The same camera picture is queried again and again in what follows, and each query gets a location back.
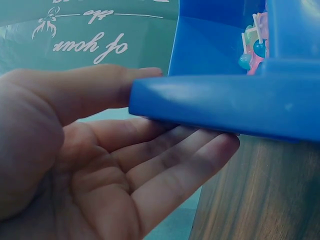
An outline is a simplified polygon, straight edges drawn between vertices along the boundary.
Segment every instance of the wooden table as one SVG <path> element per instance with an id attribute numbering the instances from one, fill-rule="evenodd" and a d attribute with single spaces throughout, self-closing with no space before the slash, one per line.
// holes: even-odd
<path id="1" fill-rule="evenodd" d="M 320 240 L 320 145 L 242 136 L 202 188 L 190 240 Z"/>

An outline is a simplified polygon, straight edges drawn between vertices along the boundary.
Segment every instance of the finger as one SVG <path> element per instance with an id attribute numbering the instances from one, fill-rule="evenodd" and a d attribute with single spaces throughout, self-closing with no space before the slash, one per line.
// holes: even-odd
<path id="1" fill-rule="evenodd" d="M 156 175 L 188 160 L 219 134 L 221 133 L 200 129 L 162 154 L 132 168 L 126 174 L 131 190 L 135 191 Z"/>
<path id="2" fill-rule="evenodd" d="M 128 69 L 101 64 L 64 72 L 16 70 L 2 80 L 30 90 L 66 126 L 108 108 L 126 107 L 133 80 L 161 75 L 159 68 Z"/>
<path id="3" fill-rule="evenodd" d="M 112 157 L 117 159 L 123 172 L 142 164 L 162 152 L 170 149 L 196 131 L 194 128 L 177 126 L 174 129 L 158 136 L 152 141 L 131 145 L 119 149 L 112 153 Z"/>
<path id="4" fill-rule="evenodd" d="M 236 136 L 221 134 L 190 160 L 167 169 L 133 192 L 143 236 L 215 175 L 238 147 Z"/>
<path id="5" fill-rule="evenodd" d="M 153 140 L 172 128 L 145 118 L 102 120 L 86 123 L 93 130 L 98 145 L 109 153 L 127 146 Z"/>

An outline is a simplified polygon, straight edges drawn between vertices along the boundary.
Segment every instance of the green shopping bag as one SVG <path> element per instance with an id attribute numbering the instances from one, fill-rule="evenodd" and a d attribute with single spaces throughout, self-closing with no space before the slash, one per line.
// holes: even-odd
<path id="1" fill-rule="evenodd" d="M 95 64 L 168 71 L 177 0 L 11 0 L 0 7 L 0 75 Z"/>

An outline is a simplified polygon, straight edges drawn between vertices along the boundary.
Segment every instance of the lollipop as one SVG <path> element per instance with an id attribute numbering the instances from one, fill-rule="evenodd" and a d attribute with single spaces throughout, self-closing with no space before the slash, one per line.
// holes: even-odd
<path id="1" fill-rule="evenodd" d="M 246 45 L 246 37 L 245 34 L 242 33 L 242 44 L 243 44 L 243 54 L 241 55 L 241 57 L 239 58 L 239 65 L 240 67 L 242 67 L 245 70 L 250 70 L 250 62 L 251 62 L 251 58 L 252 55 L 248 53 L 247 51 L 247 45 Z"/>

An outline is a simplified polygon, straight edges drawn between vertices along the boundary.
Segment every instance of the blue plastic ledge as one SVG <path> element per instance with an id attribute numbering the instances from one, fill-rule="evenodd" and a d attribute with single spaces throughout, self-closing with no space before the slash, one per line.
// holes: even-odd
<path id="1" fill-rule="evenodd" d="M 278 140 L 320 142 L 320 0 L 269 0 L 270 58 L 238 65 L 263 0 L 181 0 L 169 77 L 133 84 L 129 112 Z"/>

